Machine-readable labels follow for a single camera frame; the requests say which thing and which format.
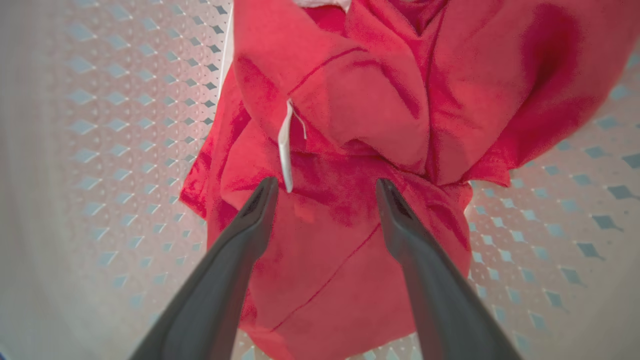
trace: stitched seam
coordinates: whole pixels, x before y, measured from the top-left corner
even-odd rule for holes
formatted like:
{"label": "stitched seam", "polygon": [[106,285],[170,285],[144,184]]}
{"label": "stitched seam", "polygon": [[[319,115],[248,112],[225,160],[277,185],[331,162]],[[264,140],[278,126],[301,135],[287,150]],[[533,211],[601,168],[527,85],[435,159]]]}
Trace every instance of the stitched seam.
{"label": "stitched seam", "polygon": [[[433,164],[433,156],[435,154],[435,151],[432,151],[431,147],[433,145],[433,111],[431,109],[431,98],[429,97],[429,81],[431,80],[431,67],[433,65],[433,57],[435,54],[435,50],[436,50],[436,45],[438,44],[438,39],[440,38],[440,32],[442,30],[442,23],[444,22],[444,18],[447,15],[447,9],[449,8],[449,0],[447,0],[447,2],[442,6],[442,17],[440,18],[440,23],[438,24],[438,32],[436,33],[436,37],[433,39],[433,45],[431,47],[431,56],[429,57],[429,65],[427,67],[427,74],[425,76],[425,89],[426,89],[426,93],[427,93],[427,113],[429,114],[429,158],[431,158],[431,161],[429,161],[429,158],[427,158],[427,166],[426,168],[429,168],[429,164]],[[429,170],[430,169],[426,169],[425,174],[426,176],[429,178],[429,180],[433,180],[431,179],[431,176],[429,174]]]}
{"label": "stitched seam", "polygon": [[307,73],[307,75],[305,75],[300,82],[289,92],[287,93],[288,97],[291,97],[291,94],[293,94],[297,89],[299,89],[313,74],[316,73],[316,71],[320,70],[321,68],[323,68],[324,66],[326,66],[327,64],[329,64],[331,61],[336,60],[337,58],[340,58],[342,56],[345,56],[349,53],[353,53],[354,51],[363,51],[366,52],[365,49],[362,49],[360,47],[354,47],[352,49],[349,49],[347,51],[343,51],[338,55],[333,55],[332,57],[328,58],[327,60],[323,61],[322,63],[320,63],[318,66],[314,67],[313,70],[311,70],[310,72]]}
{"label": "stitched seam", "polygon": [[320,293],[327,287],[327,285],[329,285],[329,283],[331,282],[331,280],[333,280],[333,278],[338,274],[338,272],[340,272],[340,270],[342,270],[342,267],[344,266],[344,264],[347,263],[347,261],[349,261],[349,259],[351,259],[360,249],[362,249],[362,247],[369,242],[369,240],[373,237],[373,234],[376,233],[376,231],[378,230],[378,228],[380,227],[380,223],[378,223],[378,225],[376,225],[376,227],[374,227],[373,231],[371,232],[371,234],[369,234],[369,236],[367,236],[367,238],[360,244],[358,245],[358,247],[349,254],[349,256],[347,256],[344,261],[338,266],[338,268],[333,272],[333,274],[331,274],[331,276],[329,277],[329,279],[322,285],[320,286],[320,288],[316,291],[315,294],[313,294],[309,300],[307,300],[304,304],[298,306],[296,309],[294,309],[293,311],[291,311],[287,316],[284,317],[284,319],[278,324],[276,325],[270,332],[274,332],[276,330],[278,330],[279,327],[281,327],[288,319],[290,319],[298,310],[302,309],[303,307],[307,306],[309,303],[311,303],[312,300],[314,300],[318,295],[320,295]]}

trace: perforated drum surface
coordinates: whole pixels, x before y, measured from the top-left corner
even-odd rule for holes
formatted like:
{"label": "perforated drum surface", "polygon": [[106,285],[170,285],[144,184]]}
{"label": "perforated drum surface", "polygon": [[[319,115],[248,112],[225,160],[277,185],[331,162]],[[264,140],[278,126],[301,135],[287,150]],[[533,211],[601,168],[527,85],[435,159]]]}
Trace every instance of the perforated drum surface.
{"label": "perforated drum surface", "polygon": [[[0,351],[125,359],[205,250],[177,197],[216,111],[231,4],[0,8]],[[639,99],[640,48],[584,129],[511,188],[474,184],[469,282],[525,358],[634,354]],[[416,346],[352,359],[420,359]],[[266,358],[238,334],[234,359]]]}

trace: red cloth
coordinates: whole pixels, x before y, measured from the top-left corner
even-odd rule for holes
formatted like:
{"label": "red cloth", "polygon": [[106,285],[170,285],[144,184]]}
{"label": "red cloth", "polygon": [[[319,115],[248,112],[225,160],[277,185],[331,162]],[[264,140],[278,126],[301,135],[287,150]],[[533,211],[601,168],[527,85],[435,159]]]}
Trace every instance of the red cloth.
{"label": "red cloth", "polygon": [[[507,186],[595,112],[640,1],[235,0],[234,62],[181,199],[208,246],[266,176],[282,191],[241,328],[277,360],[344,359],[415,330],[375,180],[398,186],[461,273],[467,181]],[[292,99],[292,193],[277,134]]]}

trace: white fabric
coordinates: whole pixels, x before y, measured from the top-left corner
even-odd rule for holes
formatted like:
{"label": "white fabric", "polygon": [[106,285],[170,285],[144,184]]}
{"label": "white fabric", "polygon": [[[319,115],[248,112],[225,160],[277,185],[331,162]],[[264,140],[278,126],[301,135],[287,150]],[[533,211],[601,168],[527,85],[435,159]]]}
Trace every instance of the white fabric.
{"label": "white fabric", "polygon": [[304,131],[305,140],[307,139],[307,127],[302,119],[293,110],[293,103],[291,99],[287,100],[287,116],[285,116],[280,131],[278,132],[278,151],[280,153],[280,164],[282,166],[282,177],[284,178],[284,185],[287,188],[287,192],[290,193],[293,190],[293,175],[291,172],[291,148],[289,147],[289,131],[291,130],[291,118],[295,115],[300,124],[302,124],[302,130]]}
{"label": "white fabric", "polygon": [[344,12],[349,10],[351,0],[294,0],[301,8],[318,8],[325,5],[336,5],[341,7]]}

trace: red fabric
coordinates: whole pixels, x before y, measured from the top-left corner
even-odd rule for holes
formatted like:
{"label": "red fabric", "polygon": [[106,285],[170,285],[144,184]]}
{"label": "red fabric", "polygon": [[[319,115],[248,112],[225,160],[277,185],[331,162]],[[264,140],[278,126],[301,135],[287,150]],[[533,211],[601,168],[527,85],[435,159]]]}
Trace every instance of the red fabric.
{"label": "red fabric", "polygon": [[[181,199],[208,246],[266,176],[281,192],[241,328],[276,360],[344,359],[415,330],[375,180],[398,186],[463,274],[467,181],[507,186],[594,113],[640,1],[235,0],[235,56]],[[292,99],[292,193],[277,134]]]}

